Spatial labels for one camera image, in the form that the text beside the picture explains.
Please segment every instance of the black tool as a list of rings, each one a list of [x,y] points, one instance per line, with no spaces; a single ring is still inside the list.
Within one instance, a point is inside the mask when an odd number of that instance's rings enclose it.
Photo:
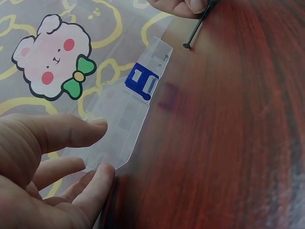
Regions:
[[[186,48],[186,49],[190,49],[190,48],[191,48],[191,42],[192,42],[192,40],[193,40],[193,38],[194,38],[194,36],[195,36],[197,30],[199,29],[199,26],[200,26],[201,23],[204,21],[206,15],[207,15],[207,12],[209,11],[209,9],[210,9],[210,5],[207,6],[207,8],[205,9],[205,11],[204,11],[202,17],[201,17],[201,18],[199,19],[199,21],[197,22],[197,24],[196,24],[196,26],[195,26],[193,32],[191,33],[190,38],[189,38],[189,40],[187,41],[187,43],[183,43],[183,47],[184,47],[184,48]]]

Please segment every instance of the table surface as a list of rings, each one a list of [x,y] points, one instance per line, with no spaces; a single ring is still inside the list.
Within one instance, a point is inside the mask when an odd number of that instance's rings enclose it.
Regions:
[[[223,0],[173,46],[106,229],[305,228],[305,6]]]

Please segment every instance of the pink cheek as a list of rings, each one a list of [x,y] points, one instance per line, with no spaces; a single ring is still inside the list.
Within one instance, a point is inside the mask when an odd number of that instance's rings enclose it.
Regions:
[[[41,81],[45,85],[52,83],[53,79],[54,79],[54,75],[51,72],[45,72],[41,77]]]
[[[65,41],[65,43],[63,44],[63,48],[66,50],[66,51],[71,51],[72,49],[74,49],[74,45],[75,45],[75,42],[73,39],[67,39]]]
[[[21,56],[25,57],[29,53],[30,49],[29,48],[23,48],[21,50]]]

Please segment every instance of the clear plastic part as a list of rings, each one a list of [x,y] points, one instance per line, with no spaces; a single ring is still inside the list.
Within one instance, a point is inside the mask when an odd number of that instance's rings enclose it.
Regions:
[[[86,120],[105,118],[108,121],[106,135],[88,148],[67,148],[62,156],[83,158],[86,170],[96,169],[101,163],[115,168],[126,164],[172,51],[171,46],[153,37],[130,74],[104,84],[86,110]]]

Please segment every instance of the pink cartoon face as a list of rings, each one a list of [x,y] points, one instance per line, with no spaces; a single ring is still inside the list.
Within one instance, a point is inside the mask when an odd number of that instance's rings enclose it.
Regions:
[[[72,99],[78,99],[85,76],[96,70],[95,63],[88,58],[90,42],[80,25],[62,22],[58,15],[48,15],[37,37],[21,40],[12,61],[23,71],[34,96],[52,101],[66,92]]]

